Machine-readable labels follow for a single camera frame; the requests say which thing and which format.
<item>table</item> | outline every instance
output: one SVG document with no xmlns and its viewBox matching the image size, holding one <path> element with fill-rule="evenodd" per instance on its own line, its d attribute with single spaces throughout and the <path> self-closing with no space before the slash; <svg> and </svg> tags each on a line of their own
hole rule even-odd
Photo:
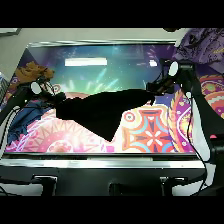
<svg viewBox="0 0 224 224">
<path fill-rule="evenodd" d="M 56 93 L 84 98 L 102 91 L 145 89 L 146 83 L 161 73 L 159 59 L 171 59 L 173 52 L 172 41 L 43 42 L 29 44 L 18 67 L 32 61 L 47 66 L 55 71 L 51 83 Z M 223 78 L 205 65 L 197 66 L 197 74 L 209 104 L 224 118 Z M 11 84 L 17 82 L 14 74 Z M 1 108 L 14 91 L 8 88 Z M 176 86 L 174 94 L 157 97 L 153 106 L 146 104 L 124 112 L 112 142 L 75 121 L 57 119 L 50 110 L 30 124 L 28 134 L 21 134 L 5 152 L 194 154 L 186 133 L 189 117 L 189 102 Z"/>
</svg>

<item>black cloth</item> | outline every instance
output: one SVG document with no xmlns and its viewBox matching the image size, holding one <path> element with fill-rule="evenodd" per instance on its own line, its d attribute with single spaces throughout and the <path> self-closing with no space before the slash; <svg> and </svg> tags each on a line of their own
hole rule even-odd
<svg viewBox="0 0 224 224">
<path fill-rule="evenodd" d="M 74 120 L 93 133 L 112 141 L 124 111 L 141 107 L 155 97 L 141 89 L 102 92 L 84 99 L 66 99 L 56 105 L 56 117 Z"/>
</svg>

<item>purple fabric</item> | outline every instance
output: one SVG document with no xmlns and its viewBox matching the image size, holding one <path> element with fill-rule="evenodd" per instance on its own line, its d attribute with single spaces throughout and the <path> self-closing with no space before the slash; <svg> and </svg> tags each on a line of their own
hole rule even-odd
<svg viewBox="0 0 224 224">
<path fill-rule="evenodd" d="M 208 64 L 224 73 L 224 28 L 192 28 L 184 36 L 173 58 Z"/>
</svg>

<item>crumpled clothing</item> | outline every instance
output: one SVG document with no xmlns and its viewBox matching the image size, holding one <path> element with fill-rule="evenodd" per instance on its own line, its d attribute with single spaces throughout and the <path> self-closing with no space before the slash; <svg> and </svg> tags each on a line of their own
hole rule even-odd
<svg viewBox="0 0 224 224">
<path fill-rule="evenodd" d="M 51 108 L 43 109 L 42 101 L 33 101 L 26 105 L 26 107 L 35 108 L 23 108 L 11 123 L 8 131 L 7 143 L 10 145 L 12 141 L 19 140 L 21 134 L 28 134 L 27 126 L 33 123 L 35 120 L 40 120 L 41 116 Z"/>
<path fill-rule="evenodd" d="M 224 28 L 192 28 L 173 55 L 176 60 L 208 64 L 224 73 Z"/>
</svg>

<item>blue fabric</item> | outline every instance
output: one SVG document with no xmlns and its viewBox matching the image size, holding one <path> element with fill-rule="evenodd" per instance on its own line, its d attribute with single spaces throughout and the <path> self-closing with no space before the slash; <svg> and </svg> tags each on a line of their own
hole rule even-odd
<svg viewBox="0 0 224 224">
<path fill-rule="evenodd" d="M 26 135 L 27 126 L 33 123 L 35 120 L 40 120 L 41 116 L 51 108 L 43 109 L 43 102 L 33 101 L 29 102 L 26 107 L 37 107 L 37 108 L 23 108 L 9 127 L 7 143 L 10 145 L 12 141 L 19 140 L 20 134 Z"/>
</svg>

